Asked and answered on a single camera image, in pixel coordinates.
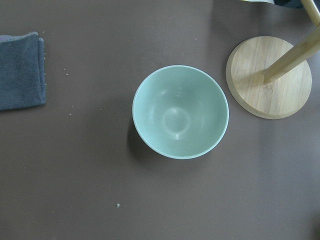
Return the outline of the wooden mug tree stand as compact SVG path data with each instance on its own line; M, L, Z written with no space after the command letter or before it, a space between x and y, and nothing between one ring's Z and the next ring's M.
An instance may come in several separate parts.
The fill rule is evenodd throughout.
M320 50L320 11L313 0L303 7L316 26L296 45L273 37L257 36L240 43L226 64L228 88L245 110L277 120L299 111L312 89L307 59Z

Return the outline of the green ceramic bowl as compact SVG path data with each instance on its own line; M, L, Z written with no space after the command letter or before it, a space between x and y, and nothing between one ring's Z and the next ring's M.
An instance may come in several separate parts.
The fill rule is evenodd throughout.
M137 88L132 101L134 127L158 154L194 159L213 150L229 123L229 105L219 84L186 65L160 68Z

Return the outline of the brown table mat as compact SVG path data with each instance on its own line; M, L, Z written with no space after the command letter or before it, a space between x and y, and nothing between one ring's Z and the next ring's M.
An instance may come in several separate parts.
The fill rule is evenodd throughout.
M320 237L320 56L296 114L244 110L226 82L232 50L255 36L296 44L303 9L241 0L3 0L0 32L38 32L46 104L0 114L3 240L317 240ZM153 71L210 75L229 123L207 154L150 149L132 120Z

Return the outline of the grey folded cloth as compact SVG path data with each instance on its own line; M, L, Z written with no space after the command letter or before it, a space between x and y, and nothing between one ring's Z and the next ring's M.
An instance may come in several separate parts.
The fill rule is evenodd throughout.
M46 103L45 46L37 32L0 36L0 110Z

